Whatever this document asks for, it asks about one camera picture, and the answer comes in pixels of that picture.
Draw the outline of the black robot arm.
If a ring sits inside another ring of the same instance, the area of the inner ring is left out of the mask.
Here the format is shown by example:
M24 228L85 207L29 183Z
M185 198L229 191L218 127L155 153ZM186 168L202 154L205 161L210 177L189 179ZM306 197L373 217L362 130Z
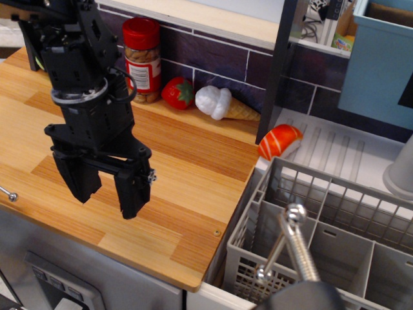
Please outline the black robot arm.
M151 151L132 133L135 88L116 67L117 37L94 1L2 1L1 17L19 24L30 66L42 68L62 124L50 124L55 164L73 196L87 202L114 177L122 215L134 218L150 199L155 172Z

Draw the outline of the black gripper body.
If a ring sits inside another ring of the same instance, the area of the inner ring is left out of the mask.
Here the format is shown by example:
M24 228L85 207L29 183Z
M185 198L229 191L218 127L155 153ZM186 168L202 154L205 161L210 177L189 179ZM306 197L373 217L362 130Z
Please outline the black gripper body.
M52 101L65 122L48 125L52 152L80 157L90 167L115 176L127 169L148 176L156 173L149 164L150 149L132 134L135 125L131 94L121 74L110 74L97 85L76 90L52 89Z

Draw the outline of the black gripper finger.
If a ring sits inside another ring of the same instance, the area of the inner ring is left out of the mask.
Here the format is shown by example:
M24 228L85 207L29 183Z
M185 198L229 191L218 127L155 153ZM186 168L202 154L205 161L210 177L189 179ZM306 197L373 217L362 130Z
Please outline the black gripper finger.
M114 181L123 218L135 218L150 200L148 176L135 175L131 170L123 169L114 176Z
M98 170L85 164L82 158L64 156L57 152L53 153L53 157L70 192L81 203L87 202L100 189Z

